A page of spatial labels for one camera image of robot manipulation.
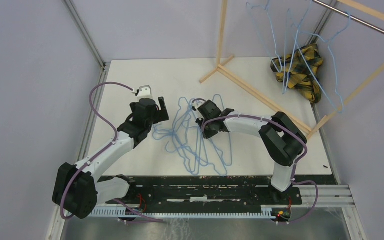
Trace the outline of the blue wire hanger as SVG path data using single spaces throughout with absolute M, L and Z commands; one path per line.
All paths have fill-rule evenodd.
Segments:
M 289 8 L 286 12 L 286 19 L 285 19 L 285 29 L 284 29 L 284 36 L 283 36 L 283 55 L 280 55 L 278 52 L 278 44 L 277 44 L 277 39 L 276 39 L 276 31 L 275 27 L 273 25 L 273 20 L 271 18 L 271 13 L 270 13 L 270 6 L 271 6 L 271 1 L 267 0 L 263 4 L 256 4 L 256 3 L 251 3 L 251 2 L 246 2 L 245 4 L 245 9 L 247 14 L 249 15 L 252 25 L 255 28 L 257 37 L 259 39 L 259 42 L 261 43 L 263 50 L 265 53 L 267 53 L 270 57 L 273 57 L 270 62 L 274 65 L 275 72 L 276 73 L 281 73 L 283 74 L 282 77 L 282 88 L 281 88 L 281 93 L 284 95 L 287 90 L 288 90 L 288 85 L 290 82 L 290 70 L 291 67 L 287 68 L 287 36 L 289 29 L 292 27 L 296 28 L 294 37 L 292 38 L 293 40 L 293 49 L 292 49 L 292 55 L 295 55 L 295 50 L 298 48 L 298 37 L 300 34 L 301 26 L 303 25 L 304 20 L 306 19 L 310 9 L 312 8 L 312 1 L 309 2 L 307 9 L 299 19 L 299 21 L 296 21 L 293 15 L 293 11 L 291 8 Z M 261 31 L 261 28 L 259 27 L 257 20 L 255 18 L 255 14 L 253 13 L 253 10 L 255 9 L 260 9 L 261 11 L 264 12 L 265 16 L 267 17 L 268 24 L 269 24 L 269 29 L 271 32 L 271 38 L 273 41 L 273 51 L 270 51 L 268 48 L 268 44 L 266 43 L 264 39 L 264 35 Z
M 332 64 L 333 64 L 333 69 L 334 69 L 334 80 L 335 80 L 334 93 L 339 98 L 340 106 L 336 106 L 334 104 L 333 100 L 329 97 L 329 95 L 326 93 L 324 88 L 320 85 L 320 82 L 318 80 L 316 80 L 315 75 L 313 73 L 311 73 L 311 75 L 312 75 L 313 79 L 316 81 L 316 83 L 318 84 L 318 86 L 320 87 L 322 93 L 325 95 L 325 97 L 329 101 L 330 105 L 335 109 L 334 113 L 338 113 L 338 114 L 342 114 L 343 113 L 343 111 L 345 109 L 345 103 L 344 103 L 344 99 L 343 99 L 342 95 L 338 91 L 338 87 L 339 87 L 338 69 L 337 69 L 335 55 L 334 55 L 334 53 L 332 51 L 331 46 L 332 46 L 333 42 L 335 41 L 335 38 L 338 35 L 340 35 L 342 32 L 344 32 L 350 26 L 350 24 L 351 24 L 351 14 L 348 11 L 345 11 L 345 17 L 347 18 L 347 22 L 346 22 L 345 27 L 343 27 L 341 30 L 337 31 L 329 39 L 324 39 L 320 34 L 317 34 L 317 33 L 311 33 L 311 32 L 308 32 L 308 31 L 301 31 L 301 30 L 298 31 L 300 34 L 305 34 L 305 35 L 309 35 L 311 37 L 315 37 L 317 40 L 321 40 L 323 43 L 327 44 L 327 49 L 328 49 L 329 54 L 331 56 Z

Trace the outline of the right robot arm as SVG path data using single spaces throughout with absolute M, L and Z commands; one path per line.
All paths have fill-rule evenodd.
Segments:
M 269 199 L 282 204 L 289 198 L 298 162 L 308 153 L 307 138 L 289 116 L 278 111 L 273 116 L 242 114 L 232 108 L 221 110 L 211 100 L 193 100 L 192 110 L 199 112 L 196 123 L 202 136 L 210 139 L 218 133 L 240 133 L 259 137 L 274 161 L 269 184 Z

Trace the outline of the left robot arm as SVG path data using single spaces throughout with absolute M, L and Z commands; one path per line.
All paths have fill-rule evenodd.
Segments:
M 97 205 L 121 199 L 130 204 L 138 191 L 127 178 L 101 180 L 104 173 L 122 156 L 135 149 L 151 132 L 153 125 L 169 120 L 165 99 L 142 98 L 130 103 L 132 113 L 104 147 L 76 164 L 64 163 L 57 172 L 52 201 L 60 211 L 79 219 L 89 216 Z

